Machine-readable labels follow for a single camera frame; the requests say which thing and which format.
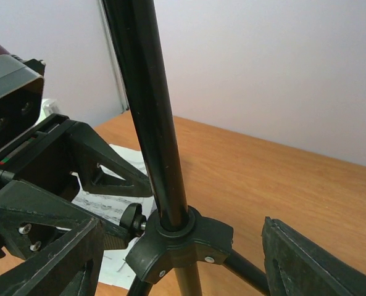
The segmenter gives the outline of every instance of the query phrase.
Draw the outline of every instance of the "wall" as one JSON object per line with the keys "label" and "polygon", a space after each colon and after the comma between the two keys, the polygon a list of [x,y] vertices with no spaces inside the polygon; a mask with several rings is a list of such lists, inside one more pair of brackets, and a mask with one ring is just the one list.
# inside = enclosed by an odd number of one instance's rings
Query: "wall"
{"label": "wall", "polygon": [[0,43],[47,63],[44,97],[91,125],[123,111],[95,0],[0,1]]}
{"label": "wall", "polygon": [[366,165],[366,0],[155,4],[175,115]]}

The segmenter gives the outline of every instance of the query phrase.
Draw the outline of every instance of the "tripod stand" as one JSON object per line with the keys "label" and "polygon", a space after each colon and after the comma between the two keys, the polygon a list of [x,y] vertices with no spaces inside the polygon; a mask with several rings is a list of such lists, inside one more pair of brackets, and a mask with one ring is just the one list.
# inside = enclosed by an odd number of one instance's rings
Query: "tripod stand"
{"label": "tripod stand", "polygon": [[152,1],[102,1],[158,211],[126,261],[129,295],[145,295],[172,268],[182,295],[201,295],[197,261],[223,264],[268,293],[266,275],[232,249],[233,228],[187,206]]}

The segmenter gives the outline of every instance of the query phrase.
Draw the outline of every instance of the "wood grain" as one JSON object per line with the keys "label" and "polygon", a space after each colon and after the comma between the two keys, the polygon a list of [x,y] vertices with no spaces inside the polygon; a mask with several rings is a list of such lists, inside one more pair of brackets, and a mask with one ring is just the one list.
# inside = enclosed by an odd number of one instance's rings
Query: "wood grain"
{"label": "wood grain", "polygon": [[[235,229],[234,248],[263,269],[265,216],[289,224],[366,274],[366,167],[175,118],[188,203]],[[139,150],[129,112],[98,127]],[[20,260],[0,260],[0,274]],[[222,266],[199,264],[204,295],[260,295]],[[125,295],[98,285],[97,296]],[[174,273],[151,295],[178,295]]]}

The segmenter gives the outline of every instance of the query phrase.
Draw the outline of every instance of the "white paper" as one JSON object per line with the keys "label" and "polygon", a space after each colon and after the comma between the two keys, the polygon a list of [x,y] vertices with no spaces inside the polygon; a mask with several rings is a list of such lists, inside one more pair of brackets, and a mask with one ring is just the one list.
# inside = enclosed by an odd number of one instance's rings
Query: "white paper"
{"label": "white paper", "polygon": [[[140,151],[128,148],[110,145],[122,158],[130,162],[134,167],[142,173],[147,174],[144,166],[143,156]],[[117,176],[107,168],[102,167],[103,171],[112,176]],[[153,197],[121,197],[111,195],[89,194],[83,190],[77,194],[73,200],[73,204],[78,205],[94,214],[97,214],[112,223],[119,224],[123,211],[129,204],[142,204],[143,214],[148,216],[155,210],[156,205]],[[108,250],[104,251],[101,272],[99,274],[99,282],[108,285],[119,286],[129,289],[135,273],[125,262],[125,257],[138,239],[134,239],[129,243],[125,250]]]}

